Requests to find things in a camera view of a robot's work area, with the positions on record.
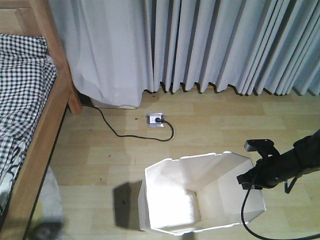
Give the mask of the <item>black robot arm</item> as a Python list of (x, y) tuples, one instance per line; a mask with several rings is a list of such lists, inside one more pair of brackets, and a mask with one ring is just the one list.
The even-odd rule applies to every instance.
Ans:
[(236, 177), (244, 190), (271, 189), (283, 182), (284, 192), (289, 194), (298, 178), (320, 170), (319, 131), (296, 141), (282, 154), (270, 139), (249, 139), (244, 148), (261, 156), (255, 167)]

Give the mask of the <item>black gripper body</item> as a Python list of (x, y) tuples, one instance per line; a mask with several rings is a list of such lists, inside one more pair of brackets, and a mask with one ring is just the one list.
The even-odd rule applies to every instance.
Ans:
[(295, 176), (295, 165), (285, 160), (272, 158), (259, 159), (255, 167), (236, 177), (244, 190), (271, 189)]

